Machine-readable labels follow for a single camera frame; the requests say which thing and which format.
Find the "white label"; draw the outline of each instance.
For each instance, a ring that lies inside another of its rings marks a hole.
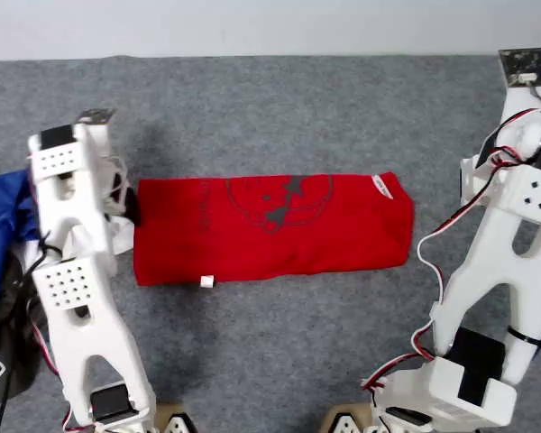
[[[387,188],[387,185],[385,185],[385,182],[382,181],[381,176],[379,176],[378,174],[372,176],[372,183],[375,184],[375,187],[377,187],[377,189],[383,196],[393,200],[393,196],[390,194],[390,191]]]

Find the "red cloth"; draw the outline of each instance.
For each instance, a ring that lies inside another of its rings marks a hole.
[[[413,203],[393,173],[147,179],[138,199],[143,286],[397,266],[412,236]]]

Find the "blue cloth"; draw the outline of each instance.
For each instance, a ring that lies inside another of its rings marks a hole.
[[[26,170],[0,175],[0,280],[6,252],[14,242],[39,238]]]

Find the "red wire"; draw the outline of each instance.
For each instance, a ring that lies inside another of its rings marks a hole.
[[[375,376],[373,376],[367,383],[365,383],[362,388],[364,390],[368,390],[370,389],[371,387],[375,386],[375,383],[379,383],[379,379],[388,371],[390,370],[391,368],[394,368],[396,367],[397,365],[399,365],[400,363],[404,362],[404,361],[407,361],[408,359],[411,359],[411,358],[415,358],[417,356],[420,356],[420,354],[418,354],[417,352],[412,352],[410,354],[404,354],[403,356],[400,357],[400,359],[398,359],[397,361],[395,361],[394,363],[391,363],[391,364],[388,364],[386,365],[384,368],[382,368]]]
[[[66,411],[66,415],[64,415],[64,418],[62,419],[62,429],[63,429],[64,431],[66,431],[67,433],[76,433],[76,432],[79,432],[79,431],[88,430],[89,428],[92,428],[92,427],[93,427],[93,424],[90,424],[90,425],[84,426],[84,427],[66,428],[65,425],[69,422],[69,419],[70,419],[70,412],[71,412],[71,407],[70,407],[70,405],[69,405],[69,408],[68,408],[68,410]]]

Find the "gray carpet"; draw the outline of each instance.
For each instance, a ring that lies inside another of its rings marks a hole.
[[[494,57],[4,62],[0,173],[24,165],[30,134],[113,106],[132,180],[393,170],[415,200],[417,239],[456,208],[458,161],[478,150],[503,98]],[[479,214],[429,245],[446,270],[464,257]],[[200,432],[316,432],[329,406],[367,398],[360,379],[409,350],[436,295],[414,254],[385,271],[213,290],[138,288],[129,253],[119,266],[116,302],[158,398],[183,401]],[[465,324],[502,337],[508,315],[496,290]],[[541,355],[519,390],[504,431],[538,431]],[[10,402],[3,432],[58,432],[65,407],[42,366]]]

